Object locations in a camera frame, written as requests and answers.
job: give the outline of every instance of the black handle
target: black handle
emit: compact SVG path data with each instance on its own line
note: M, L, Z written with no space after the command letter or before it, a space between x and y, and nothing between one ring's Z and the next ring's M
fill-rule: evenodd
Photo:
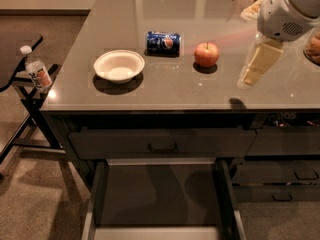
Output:
M152 144L148 144L148 149L152 153L176 153L178 152L178 145L177 143L173 144L173 148L153 148Z

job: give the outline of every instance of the can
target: can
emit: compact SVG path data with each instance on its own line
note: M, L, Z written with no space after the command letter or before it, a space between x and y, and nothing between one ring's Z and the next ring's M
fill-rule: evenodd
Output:
M149 54L179 56L180 35L172 32L149 31L146 34L146 49Z

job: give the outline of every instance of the apple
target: apple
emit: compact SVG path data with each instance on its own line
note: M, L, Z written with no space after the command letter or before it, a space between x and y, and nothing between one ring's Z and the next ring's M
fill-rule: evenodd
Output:
M201 43L194 51L196 64L201 68L211 68L219 59L218 47L213 43Z

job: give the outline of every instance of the countertop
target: countertop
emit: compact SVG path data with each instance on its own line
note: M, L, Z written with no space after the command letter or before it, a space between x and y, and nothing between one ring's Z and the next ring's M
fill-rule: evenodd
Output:
M246 6L240 0L97 0L42 111L319 109L320 67L302 52L309 33L286 43L282 58L252 89L237 87L257 29L240 17ZM179 33L180 56L146 55L151 30ZM193 52L208 41L220 58L216 67L200 70ZM117 49L142 55L142 74L123 85L97 80L95 60Z

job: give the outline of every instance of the plastic bottle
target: plastic bottle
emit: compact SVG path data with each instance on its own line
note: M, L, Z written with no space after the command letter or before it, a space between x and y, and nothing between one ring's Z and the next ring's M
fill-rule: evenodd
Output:
M30 46L22 46L20 51L25 55L25 68L32 82L40 93L47 93L52 80L43 61L33 55Z

